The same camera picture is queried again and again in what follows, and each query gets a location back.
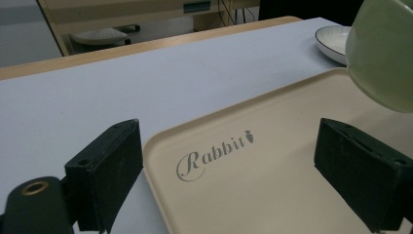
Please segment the chair seat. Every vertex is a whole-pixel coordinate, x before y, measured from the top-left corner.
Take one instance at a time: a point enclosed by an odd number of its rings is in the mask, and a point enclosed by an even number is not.
[[[129,39],[128,34],[114,28],[75,33],[71,34],[70,37],[77,43],[92,46],[115,44]]]

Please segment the beige tray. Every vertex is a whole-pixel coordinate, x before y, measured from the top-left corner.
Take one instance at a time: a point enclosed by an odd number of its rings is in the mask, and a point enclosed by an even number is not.
[[[148,140],[144,172],[169,232],[370,233],[314,167],[321,117],[413,155],[413,116],[334,69]]]

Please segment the wooden table edge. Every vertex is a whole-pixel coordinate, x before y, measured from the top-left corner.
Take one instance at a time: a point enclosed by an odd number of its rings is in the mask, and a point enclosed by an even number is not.
[[[128,46],[117,47],[107,50],[95,51],[84,53],[80,55],[74,55],[62,58],[52,58],[47,60],[35,61],[31,63],[13,65],[0,68],[0,80],[7,80],[11,78],[17,78],[20,76],[26,76],[31,74],[37,74],[52,70],[63,69],[67,67],[77,66],[81,64],[87,64],[91,62],[114,59],[123,56],[129,56],[137,53],[157,50],[165,47],[177,46],[191,42],[202,41],[219,36],[231,35],[239,32],[245,32],[265,27],[271,27],[281,25],[285,23],[299,21],[301,19],[296,17],[281,17],[275,19],[267,19],[261,21],[255,21],[250,23],[244,23],[228,27],[220,27],[207,31],[194,32],[179,36],[173,36],[164,39],[158,39],[148,42],[136,43]]]

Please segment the floor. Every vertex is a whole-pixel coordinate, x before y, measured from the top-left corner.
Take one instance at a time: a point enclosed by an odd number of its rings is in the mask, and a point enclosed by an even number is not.
[[[235,24],[244,23],[244,18],[246,23],[256,21],[258,20],[258,13],[259,7],[245,9],[244,15],[242,10],[238,10],[237,18],[233,19],[233,21]],[[132,44],[194,32],[192,17],[146,22],[139,26],[140,31],[135,31],[134,26],[123,26],[117,27],[116,29],[127,33]],[[73,42],[73,49],[75,54],[82,54],[124,45],[125,44],[121,42],[105,46],[87,46]]]

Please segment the green cup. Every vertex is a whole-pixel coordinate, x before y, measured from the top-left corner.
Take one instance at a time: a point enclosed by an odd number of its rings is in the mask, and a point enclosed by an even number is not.
[[[413,112],[413,0],[364,0],[346,60],[366,95],[389,109]]]

